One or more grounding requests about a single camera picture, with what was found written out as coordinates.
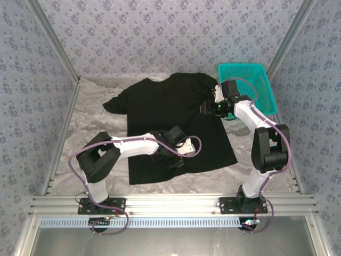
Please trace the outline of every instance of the patterned wallpaper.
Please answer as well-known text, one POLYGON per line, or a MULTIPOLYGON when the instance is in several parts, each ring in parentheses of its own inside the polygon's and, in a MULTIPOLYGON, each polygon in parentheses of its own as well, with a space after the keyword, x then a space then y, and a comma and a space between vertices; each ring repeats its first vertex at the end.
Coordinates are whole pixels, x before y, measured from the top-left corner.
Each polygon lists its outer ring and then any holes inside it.
POLYGON ((318 0, 272 86, 307 193, 341 255, 341 2, 318 0))
POLYGON ((302 0, 39 0, 80 76, 268 66, 302 0))
POLYGON ((0 10, 0 255, 11 255, 73 83, 26 2, 1 0, 0 10))

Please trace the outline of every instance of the robotic arm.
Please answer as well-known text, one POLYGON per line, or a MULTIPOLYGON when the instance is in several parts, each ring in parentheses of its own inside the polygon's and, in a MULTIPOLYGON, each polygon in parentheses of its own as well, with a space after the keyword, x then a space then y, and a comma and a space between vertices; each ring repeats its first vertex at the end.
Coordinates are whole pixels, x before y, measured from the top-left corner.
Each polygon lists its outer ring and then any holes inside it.
POLYGON ((137 155, 160 155, 167 158, 171 167, 180 167, 184 160, 179 155, 195 156, 196 152, 191 139, 178 126, 168 132, 157 131, 127 138, 110 137, 107 132, 101 132, 85 147, 110 140, 117 143, 93 147, 77 155, 79 167, 86 175, 89 192, 96 203, 102 203, 108 198, 105 178, 117 161, 137 155))
POLYGON ((201 105, 201 113, 222 118, 232 113, 254 134, 251 151, 254 168, 247 181, 240 186, 236 196, 237 210, 241 213, 251 213, 255 207, 264 205, 264 201, 259 197, 259 192, 264 188, 264 181, 270 179, 273 172, 282 170, 288 163, 288 148, 281 135, 270 124, 276 126, 288 141, 289 128, 266 118, 254 106, 249 96, 240 95, 236 81, 217 85, 214 96, 214 101, 206 101, 201 105), (271 146, 270 140, 275 142, 275 145, 271 146))

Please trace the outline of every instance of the white crinkled sheet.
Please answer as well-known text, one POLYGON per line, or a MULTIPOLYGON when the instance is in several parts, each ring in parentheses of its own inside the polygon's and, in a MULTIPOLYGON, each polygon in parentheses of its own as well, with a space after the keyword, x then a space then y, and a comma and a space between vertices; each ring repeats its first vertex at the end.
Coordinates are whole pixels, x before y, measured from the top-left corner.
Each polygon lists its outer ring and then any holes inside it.
MULTIPOLYGON (((162 81, 164 76, 150 77, 162 81)), ((54 176, 52 195, 74 195, 84 191, 83 185, 73 175, 67 164, 71 153, 83 148, 101 131, 110 136, 127 136, 127 116, 111 114, 104 110, 102 104, 117 96, 122 90, 143 78, 82 78, 74 112, 65 140, 62 156, 54 176)), ((176 194, 176 193, 235 193, 246 181, 251 169, 251 147, 253 136, 245 124, 239 120, 223 121, 232 148, 238 160, 237 164, 222 169, 184 174, 172 180, 143 185, 129 185, 128 159, 117 162, 113 171, 106 178, 109 194, 176 194)), ((73 166, 80 171, 77 160, 73 166)), ((271 179, 265 191, 288 192, 293 190, 290 172, 276 175, 271 179)))

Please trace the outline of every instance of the plastic basket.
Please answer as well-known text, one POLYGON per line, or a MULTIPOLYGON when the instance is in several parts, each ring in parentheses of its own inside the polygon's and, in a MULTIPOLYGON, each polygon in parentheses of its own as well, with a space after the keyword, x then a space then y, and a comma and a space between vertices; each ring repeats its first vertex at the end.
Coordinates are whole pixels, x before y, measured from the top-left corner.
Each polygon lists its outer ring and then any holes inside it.
MULTIPOLYGON (((276 101, 263 65, 257 63, 222 63, 218 66, 218 74, 220 82, 230 77, 240 77, 249 81, 259 95, 255 102, 256 107, 266 116, 277 113, 276 101)), ((248 95, 251 99, 256 97, 252 88, 243 81, 237 80, 237 88, 240 95, 248 95)))

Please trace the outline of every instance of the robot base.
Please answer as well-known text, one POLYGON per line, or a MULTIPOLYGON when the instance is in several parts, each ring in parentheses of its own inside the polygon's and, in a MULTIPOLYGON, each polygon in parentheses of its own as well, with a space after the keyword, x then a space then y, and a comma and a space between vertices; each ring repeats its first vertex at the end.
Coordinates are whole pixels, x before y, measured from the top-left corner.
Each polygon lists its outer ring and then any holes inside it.
MULTIPOLYGON (((122 210, 126 207, 126 199, 125 198, 110 198, 108 197, 105 201, 101 203, 101 205, 106 206, 114 206, 117 208, 121 208, 122 210)), ((122 215, 123 213, 120 211, 115 211, 111 209, 99 208, 94 205, 89 198, 82 198, 80 200, 80 204, 78 206, 78 214, 79 215, 122 215)))
POLYGON ((262 213, 267 213, 266 201, 259 197, 245 197, 242 187, 239 187, 236 197, 220 197, 220 213, 221 214, 256 214, 259 213, 256 209, 260 209, 262 213))

